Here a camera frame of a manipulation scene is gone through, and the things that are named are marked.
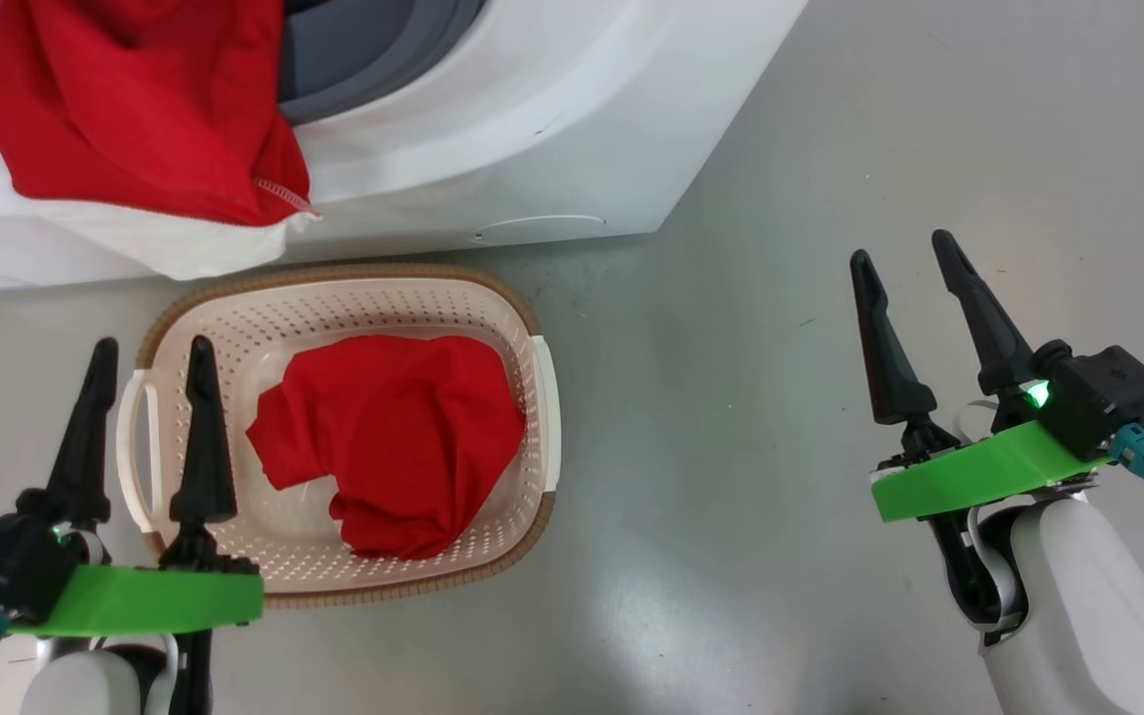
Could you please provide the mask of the cream perforated laundry basket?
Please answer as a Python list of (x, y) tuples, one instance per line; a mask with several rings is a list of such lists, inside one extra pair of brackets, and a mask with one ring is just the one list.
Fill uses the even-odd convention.
[[(362, 557), (329, 521), (327, 479), (278, 492), (245, 431), (259, 395), (295, 353), (362, 335), (464, 336), (490, 345), (525, 418), (517, 456), (464, 534), (422, 561)], [(191, 408), (185, 384), (196, 336), (216, 352), (237, 516), (210, 534), (219, 553), (249, 558), (267, 607), (335, 607), (419, 596), (503, 573), (534, 548), (557, 500), (561, 402), (553, 353), (529, 304), (505, 283), (448, 264), (327, 264), (249, 272), (191, 291), (154, 321), (124, 386), (116, 462), (124, 502), (146, 551), (162, 557), (178, 532), (178, 491)]]

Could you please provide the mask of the red and white garment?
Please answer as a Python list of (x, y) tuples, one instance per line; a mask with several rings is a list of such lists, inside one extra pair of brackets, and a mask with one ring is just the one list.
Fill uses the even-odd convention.
[(41, 217), (174, 280), (318, 220), (283, 0), (0, 0), (0, 154)]

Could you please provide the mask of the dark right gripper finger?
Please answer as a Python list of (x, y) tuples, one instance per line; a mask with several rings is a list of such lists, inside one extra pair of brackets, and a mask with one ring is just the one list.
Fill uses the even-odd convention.
[(925, 424), (938, 403), (934, 390), (917, 380), (896, 335), (885, 286), (869, 253), (855, 251), (849, 270), (873, 420), (880, 426)]
[(937, 229), (931, 235), (931, 245), (944, 284), (966, 316), (968, 334), (979, 358), (977, 381), (982, 394), (995, 395), (1028, 383), (1034, 379), (1030, 367), (1032, 350), (954, 235)]

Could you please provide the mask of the white front-load washing machine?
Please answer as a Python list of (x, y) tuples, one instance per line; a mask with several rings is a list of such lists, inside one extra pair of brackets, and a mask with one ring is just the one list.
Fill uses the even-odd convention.
[[(654, 231), (804, 6), (487, 0), (426, 76), (289, 124), (318, 220), (267, 264), (480, 247), (474, 230), (541, 215), (603, 219), (599, 236)], [(42, 288), (153, 273), (41, 217), (0, 154), (1, 276)]]

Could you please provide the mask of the plain red garment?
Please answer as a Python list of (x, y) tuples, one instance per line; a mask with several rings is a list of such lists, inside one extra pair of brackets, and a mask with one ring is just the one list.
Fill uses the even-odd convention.
[(295, 353), (246, 435), (272, 488), (336, 480), (355, 555), (422, 561), (472, 524), (525, 427), (491, 345), (366, 335)]

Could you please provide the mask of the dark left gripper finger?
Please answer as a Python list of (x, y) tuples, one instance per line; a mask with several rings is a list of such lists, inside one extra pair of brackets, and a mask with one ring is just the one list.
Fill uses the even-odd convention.
[(61, 439), (46, 493), (51, 523), (94, 529), (112, 514), (105, 492), (108, 413), (116, 403), (119, 345), (104, 337), (92, 348), (82, 386)]
[(204, 336), (196, 336), (190, 345), (185, 394), (192, 412), (185, 466), (178, 491), (170, 498), (170, 521), (178, 525), (178, 533), (167, 549), (167, 566), (217, 567), (217, 546), (210, 525), (235, 519), (239, 507), (216, 352)]

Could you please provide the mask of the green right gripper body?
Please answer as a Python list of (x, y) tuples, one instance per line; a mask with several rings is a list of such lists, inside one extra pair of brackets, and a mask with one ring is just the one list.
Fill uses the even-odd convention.
[(1109, 463), (1109, 454), (1080, 459), (1039, 421), (953, 448), (872, 480), (884, 523), (922, 519), (1047, 488)]

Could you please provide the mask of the grey rubber door gasket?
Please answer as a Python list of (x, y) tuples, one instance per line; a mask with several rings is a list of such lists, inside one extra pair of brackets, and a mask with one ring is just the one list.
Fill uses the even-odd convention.
[(283, 0), (283, 116), (308, 125), (400, 90), (448, 56), (486, 3)]

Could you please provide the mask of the round white filter cover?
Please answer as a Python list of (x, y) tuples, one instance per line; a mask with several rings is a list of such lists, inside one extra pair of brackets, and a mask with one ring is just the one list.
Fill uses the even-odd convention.
[(607, 235), (607, 222), (590, 215), (541, 215), (490, 223), (472, 231), (472, 244), (507, 247), (545, 241), (564, 241)]

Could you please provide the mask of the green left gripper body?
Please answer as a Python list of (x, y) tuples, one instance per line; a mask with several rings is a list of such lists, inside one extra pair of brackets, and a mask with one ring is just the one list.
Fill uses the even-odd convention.
[(251, 573), (186, 573), (112, 565), (61, 569), (59, 595), (40, 623), (11, 623), (37, 638), (154, 637), (257, 621), (264, 581)]

